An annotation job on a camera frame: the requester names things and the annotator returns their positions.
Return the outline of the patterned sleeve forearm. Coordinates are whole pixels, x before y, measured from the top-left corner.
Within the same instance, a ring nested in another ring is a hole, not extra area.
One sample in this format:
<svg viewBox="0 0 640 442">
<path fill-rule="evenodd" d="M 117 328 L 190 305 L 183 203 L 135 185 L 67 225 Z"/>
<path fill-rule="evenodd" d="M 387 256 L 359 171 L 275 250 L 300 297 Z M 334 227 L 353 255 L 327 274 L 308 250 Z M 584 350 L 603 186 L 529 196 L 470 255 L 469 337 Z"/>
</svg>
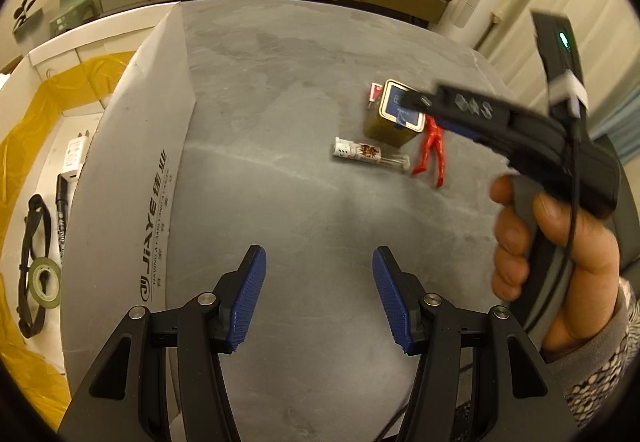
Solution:
<svg viewBox="0 0 640 442">
<path fill-rule="evenodd" d="M 596 416 L 639 352 L 639 303 L 620 278 L 612 319 L 576 351 L 548 364 L 579 429 Z"/>
</svg>

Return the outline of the person's right hand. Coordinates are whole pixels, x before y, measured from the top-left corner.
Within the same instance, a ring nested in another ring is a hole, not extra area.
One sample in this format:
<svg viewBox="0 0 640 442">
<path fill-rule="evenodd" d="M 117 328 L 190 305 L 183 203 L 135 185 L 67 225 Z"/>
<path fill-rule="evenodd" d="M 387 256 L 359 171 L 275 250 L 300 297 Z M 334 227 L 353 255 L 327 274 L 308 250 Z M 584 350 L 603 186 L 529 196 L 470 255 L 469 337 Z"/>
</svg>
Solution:
<svg viewBox="0 0 640 442">
<path fill-rule="evenodd" d="M 514 210 L 511 176 L 497 178 L 489 195 L 502 206 L 495 225 L 492 291 L 503 301 L 513 301 L 520 297 L 529 274 L 526 254 L 533 243 L 532 233 Z M 575 269 L 563 306 L 542 342 L 542 351 L 551 361 L 587 344 L 605 328 L 613 318 L 620 287 L 620 252 L 615 236 L 583 210 L 575 218 L 573 246 L 567 249 Z"/>
</svg>

